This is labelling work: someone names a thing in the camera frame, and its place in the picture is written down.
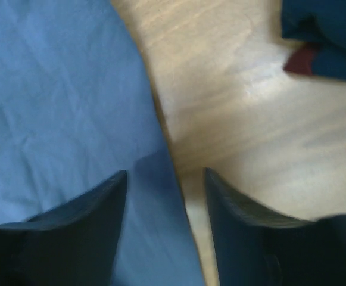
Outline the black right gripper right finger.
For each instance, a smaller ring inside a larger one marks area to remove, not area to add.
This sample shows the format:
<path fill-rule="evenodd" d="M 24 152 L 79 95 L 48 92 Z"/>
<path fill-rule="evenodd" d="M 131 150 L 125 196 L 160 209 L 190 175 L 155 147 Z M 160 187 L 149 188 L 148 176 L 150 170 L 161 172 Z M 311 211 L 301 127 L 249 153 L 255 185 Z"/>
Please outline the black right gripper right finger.
<path fill-rule="evenodd" d="M 221 285 L 346 285 L 346 214 L 286 216 L 210 168 L 204 186 Z"/>

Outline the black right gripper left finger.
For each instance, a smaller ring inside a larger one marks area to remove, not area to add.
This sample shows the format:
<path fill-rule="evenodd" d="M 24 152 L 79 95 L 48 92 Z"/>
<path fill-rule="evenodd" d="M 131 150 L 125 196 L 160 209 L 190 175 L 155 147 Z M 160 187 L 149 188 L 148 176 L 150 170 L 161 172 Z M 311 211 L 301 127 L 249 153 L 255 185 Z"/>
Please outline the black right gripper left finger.
<path fill-rule="evenodd" d="M 108 285 L 127 173 L 25 222 L 0 225 L 0 285 Z"/>

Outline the blue-grey tank top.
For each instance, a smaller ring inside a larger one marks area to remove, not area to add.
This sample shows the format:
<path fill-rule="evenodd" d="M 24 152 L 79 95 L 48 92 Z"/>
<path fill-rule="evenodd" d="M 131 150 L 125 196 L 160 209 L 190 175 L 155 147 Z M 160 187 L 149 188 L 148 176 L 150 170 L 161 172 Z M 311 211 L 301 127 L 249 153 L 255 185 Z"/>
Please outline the blue-grey tank top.
<path fill-rule="evenodd" d="M 148 75 L 108 1 L 0 1 L 0 225 L 127 173 L 108 285 L 203 285 Z"/>

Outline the maroon folded tank top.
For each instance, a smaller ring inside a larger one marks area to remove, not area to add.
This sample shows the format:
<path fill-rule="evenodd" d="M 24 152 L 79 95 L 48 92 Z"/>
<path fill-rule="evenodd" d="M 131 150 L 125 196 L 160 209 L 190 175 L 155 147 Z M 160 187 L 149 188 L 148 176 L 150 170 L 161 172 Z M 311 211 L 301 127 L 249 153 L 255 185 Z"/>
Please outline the maroon folded tank top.
<path fill-rule="evenodd" d="M 312 62 L 319 52 L 316 45 L 306 44 L 295 51 L 287 60 L 283 67 L 285 72 L 294 73 L 303 76 L 311 76 Z"/>

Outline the dark navy folded tank top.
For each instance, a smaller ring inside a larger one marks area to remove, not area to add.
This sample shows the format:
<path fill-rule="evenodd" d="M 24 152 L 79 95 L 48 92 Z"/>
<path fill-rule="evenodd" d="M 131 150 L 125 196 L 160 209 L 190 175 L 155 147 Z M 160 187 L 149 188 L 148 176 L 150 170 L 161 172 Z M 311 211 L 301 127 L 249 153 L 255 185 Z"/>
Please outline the dark navy folded tank top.
<path fill-rule="evenodd" d="M 316 45 L 312 76 L 346 80 L 346 0 L 285 0 L 282 37 Z"/>

